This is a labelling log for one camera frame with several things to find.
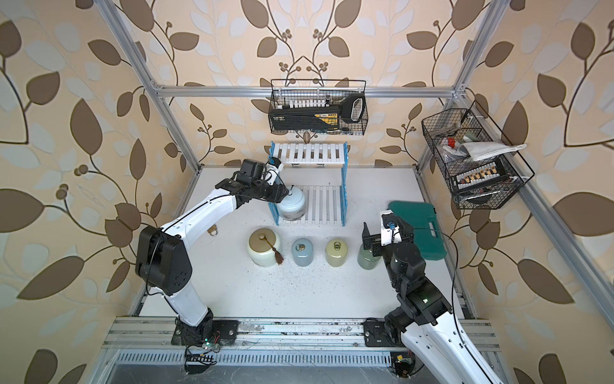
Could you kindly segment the cream jar with tassel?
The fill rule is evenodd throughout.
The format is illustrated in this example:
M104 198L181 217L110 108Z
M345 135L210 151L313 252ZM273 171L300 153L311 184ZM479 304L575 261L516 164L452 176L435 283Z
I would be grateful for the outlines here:
M281 237L270 228L259 228L249 237L247 251L251 260L259 267L281 265Z

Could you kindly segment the yellow-green cylindrical tea canister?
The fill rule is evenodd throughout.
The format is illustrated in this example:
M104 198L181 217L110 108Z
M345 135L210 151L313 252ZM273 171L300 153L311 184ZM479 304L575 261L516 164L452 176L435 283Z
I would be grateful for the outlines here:
M348 252L347 243L343 239L334 238L326 245L326 261L331 267L341 267L347 259Z

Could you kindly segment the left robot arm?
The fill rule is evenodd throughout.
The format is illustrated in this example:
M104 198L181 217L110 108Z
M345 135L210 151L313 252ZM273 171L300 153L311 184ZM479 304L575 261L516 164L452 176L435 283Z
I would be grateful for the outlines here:
M280 203L289 189L280 180L283 163L247 159L239 171L215 185L209 195L183 216L161 227L147 225L138 237L135 271L151 294L161 294L176 313L182 345L211 344L214 314L200 299L191 282L189 249L218 220L252 200Z

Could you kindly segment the blue cylindrical tea canister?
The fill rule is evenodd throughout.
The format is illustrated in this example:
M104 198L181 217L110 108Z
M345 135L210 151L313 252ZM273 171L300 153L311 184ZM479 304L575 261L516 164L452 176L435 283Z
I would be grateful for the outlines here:
M313 262L313 243L308 238L297 239L291 247L293 260L299 267L308 267Z

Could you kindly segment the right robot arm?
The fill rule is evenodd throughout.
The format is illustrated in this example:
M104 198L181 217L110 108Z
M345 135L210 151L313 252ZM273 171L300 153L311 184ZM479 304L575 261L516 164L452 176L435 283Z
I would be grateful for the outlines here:
M364 227L362 241L383 258L400 303L385 316L387 339L414 352L440 383L501 383L465 333L452 302L426 276L411 225L385 215L380 233Z

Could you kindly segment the blue white two-tier shelf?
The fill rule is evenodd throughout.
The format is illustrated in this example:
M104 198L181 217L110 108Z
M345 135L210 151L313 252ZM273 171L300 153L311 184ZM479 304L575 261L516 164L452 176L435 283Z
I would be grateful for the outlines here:
M347 223L347 143L272 142L269 158L278 158L289 171L288 187L299 189L305 198L305 213L289 220L278 206L270 203L275 225L336 225Z

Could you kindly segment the green cylindrical tea canister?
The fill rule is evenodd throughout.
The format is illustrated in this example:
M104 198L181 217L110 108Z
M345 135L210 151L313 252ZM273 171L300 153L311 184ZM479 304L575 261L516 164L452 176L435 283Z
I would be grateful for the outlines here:
M381 258L381 256L375 255L372 249L366 249L362 245L359 247L358 264L364 270L373 270Z

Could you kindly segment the light blue round jar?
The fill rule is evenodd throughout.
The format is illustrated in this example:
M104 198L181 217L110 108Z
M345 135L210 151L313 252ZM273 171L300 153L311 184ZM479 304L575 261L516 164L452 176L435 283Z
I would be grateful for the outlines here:
M292 186L288 195L277 203L276 207L284 220L297 221L304 216L307 202L303 191L297 186Z

